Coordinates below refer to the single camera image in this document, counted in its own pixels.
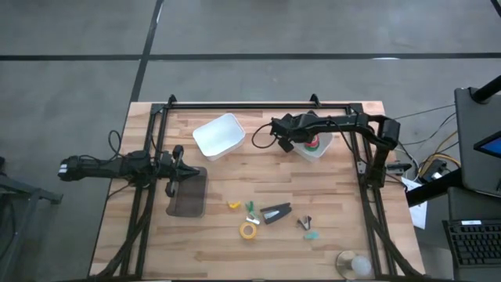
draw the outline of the keyboard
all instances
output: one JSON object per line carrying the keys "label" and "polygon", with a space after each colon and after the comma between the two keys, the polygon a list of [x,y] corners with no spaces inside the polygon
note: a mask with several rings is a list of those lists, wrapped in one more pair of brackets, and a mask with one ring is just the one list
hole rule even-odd
{"label": "keyboard", "polygon": [[443,221],[458,267],[501,266],[501,219]]}

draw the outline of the white bowl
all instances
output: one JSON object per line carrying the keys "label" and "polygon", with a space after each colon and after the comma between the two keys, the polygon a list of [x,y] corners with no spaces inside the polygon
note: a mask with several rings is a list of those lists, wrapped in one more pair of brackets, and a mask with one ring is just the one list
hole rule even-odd
{"label": "white bowl", "polygon": [[320,144],[317,150],[308,151],[305,149],[304,143],[292,142],[292,145],[294,145],[294,151],[310,162],[317,161],[327,151],[330,144],[332,143],[332,140],[334,139],[332,133],[322,132],[319,133],[318,136],[320,139]]}
{"label": "white bowl", "polygon": [[209,161],[215,161],[243,144],[245,131],[233,114],[223,114],[193,131],[193,138]]}

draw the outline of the red object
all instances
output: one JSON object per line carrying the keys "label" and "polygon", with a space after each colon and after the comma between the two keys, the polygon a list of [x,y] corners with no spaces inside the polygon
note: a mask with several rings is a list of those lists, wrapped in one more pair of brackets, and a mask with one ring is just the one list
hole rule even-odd
{"label": "red object", "polygon": [[310,142],[310,143],[305,143],[305,146],[308,146],[308,147],[316,147],[319,145],[319,136],[315,136],[313,137],[313,140]]}

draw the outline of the wooden tabletop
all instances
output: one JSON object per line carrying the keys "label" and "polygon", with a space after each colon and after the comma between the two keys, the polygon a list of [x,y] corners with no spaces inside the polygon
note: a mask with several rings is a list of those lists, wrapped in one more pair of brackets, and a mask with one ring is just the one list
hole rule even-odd
{"label": "wooden tabletop", "polygon": [[[131,105],[123,154],[142,149],[150,106]],[[382,102],[364,102],[363,107],[368,114],[384,114]],[[221,159],[208,161],[192,137],[193,130],[227,112],[235,114],[245,129],[245,142]],[[342,110],[315,112],[320,116],[344,114]],[[334,266],[341,251],[353,250],[370,257],[353,156],[339,133],[334,133],[333,143],[316,163],[295,152],[286,154],[278,145],[268,149],[252,145],[251,135],[260,125],[285,113],[304,111],[169,110],[163,150],[171,151],[174,145],[181,144],[187,165],[207,168],[205,216],[168,216],[165,209],[170,199],[164,192],[167,181],[159,181],[143,279],[341,279]],[[269,141],[269,130],[256,138],[260,144]],[[125,184],[124,180],[114,180],[110,192]],[[124,242],[133,190],[127,188],[108,200],[91,274],[103,269]],[[387,182],[381,193],[391,239],[423,273],[403,188]],[[245,207],[232,210],[227,201],[254,201],[257,210],[290,202],[292,212],[271,225],[262,223],[253,240],[244,240],[238,229],[245,221]],[[297,219],[305,215],[312,217],[312,230],[319,232],[319,239],[303,238],[305,231],[297,225]],[[384,265],[384,252],[379,249]],[[132,252],[132,269],[136,252],[137,244]]]}

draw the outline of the concrete floor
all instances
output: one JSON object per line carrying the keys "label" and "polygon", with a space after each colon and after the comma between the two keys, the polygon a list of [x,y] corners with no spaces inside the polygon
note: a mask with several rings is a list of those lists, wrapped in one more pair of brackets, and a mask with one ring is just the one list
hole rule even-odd
{"label": "concrete floor", "polygon": [[[0,1],[0,55],[141,54],[156,0]],[[152,53],[499,52],[488,0],[165,0]],[[63,183],[71,154],[111,155],[139,62],[0,62],[0,155],[13,178],[64,193],[43,203],[16,281],[85,277],[109,181]],[[457,87],[499,75],[501,60],[149,62],[139,101],[383,100],[397,117],[453,102]],[[402,119],[403,143],[428,137],[453,108]],[[451,123],[418,151],[423,160]],[[459,157],[457,148],[450,150]],[[450,255],[418,231],[424,264],[451,277]]]}

